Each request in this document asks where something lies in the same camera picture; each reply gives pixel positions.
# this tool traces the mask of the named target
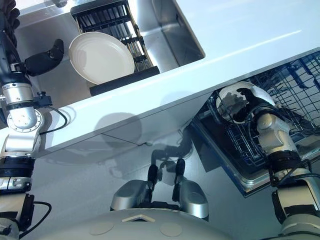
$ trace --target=open dishwasher door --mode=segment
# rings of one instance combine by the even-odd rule
[[[301,159],[320,159],[320,51],[309,52],[243,81],[272,97],[290,126],[290,136]],[[234,112],[224,105],[222,89],[213,92],[191,127],[246,197],[269,185],[269,173],[256,126],[228,118]],[[238,97],[229,93],[229,101],[235,105],[239,104]]]

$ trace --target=cabinet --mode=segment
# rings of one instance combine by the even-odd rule
[[[137,145],[152,141],[188,124],[210,95],[211,93],[201,95],[104,134]]]

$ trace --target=metal sink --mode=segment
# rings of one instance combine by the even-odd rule
[[[65,7],[58,8],[47,1],[38,8],[24,9],[19,17],[21,25],[16,30],[16,37],[22,60],[47,51],[57,38],[64,41],[65,57],[61,64],[50,72],[31,78],[34,93],[47,92],[56,108],[91,97],[89,87],[92,84],[76,73],[68,57],[71,41],[80,34],[70,9],[86,2],[92,1],[68,0]],[[174,0],[129,0],[128,5],[149,57],[160,73],[205,56]]]

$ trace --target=dish rack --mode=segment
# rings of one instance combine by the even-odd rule
[[[91,87],[92,96],[160,73],[158,67],[153,66],[144,38],[126,0],[96,0],[75,6],[70,13],[80,34],[101,32],[111,35],[126,45],[133,57],[133,74]]]
[[[310,136],[320,136],[320,51],[301,57],[279,67],[249,77],[250,82],[265,90],[279,108],[280,114],[290,126],[290,136],[298,141]],[[219,91],[213,93],[209,109],[217,116],[216,100]],[[258,141],[256,126],[251,124],[249,136],[248,123],[227,122],[225,130],[241,159],[248,165],[260,167],[265,164],[263,151]]]

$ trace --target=kitchen counter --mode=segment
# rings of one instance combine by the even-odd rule
[[[70,119],[46,135],[53,152],[260,73],[320,47],[320,1],[177,0],[205,58],[62,107]],[[52,113],[50,129],[63,124]],[[0,130],[2,146],[8,129]]]

